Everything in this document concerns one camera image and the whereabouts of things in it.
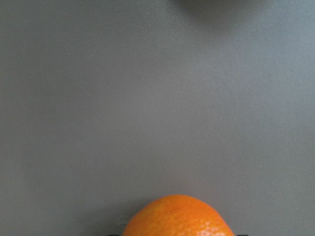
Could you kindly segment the orange fruit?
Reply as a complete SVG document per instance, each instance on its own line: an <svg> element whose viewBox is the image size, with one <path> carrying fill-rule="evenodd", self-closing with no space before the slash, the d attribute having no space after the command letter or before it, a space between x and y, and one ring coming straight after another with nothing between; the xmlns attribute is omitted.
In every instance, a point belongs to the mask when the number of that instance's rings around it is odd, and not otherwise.
<svg viewBox="0 0 315 236"><path fill-rule="evenodd" d="M221 215L207 203L187 195L161 197L137 212L124 236L233 236Z"/></svg>

